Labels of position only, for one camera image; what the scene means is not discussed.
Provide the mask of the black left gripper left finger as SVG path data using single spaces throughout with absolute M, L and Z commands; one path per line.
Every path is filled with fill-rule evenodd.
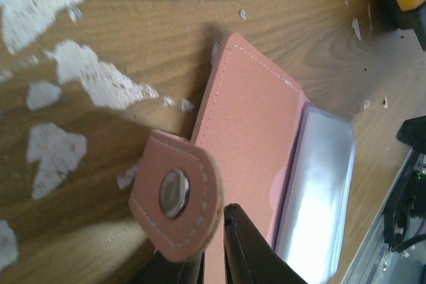
M 159 251 L 132 276 L 132 284 L 203 284 L 204 252 L 184 262 L 171 262 Z

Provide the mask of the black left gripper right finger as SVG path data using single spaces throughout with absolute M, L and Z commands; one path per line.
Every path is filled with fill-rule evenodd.
M 305 282 L 274 253 L 238 204 L 224 208 L 224 260 L 227 283 Z

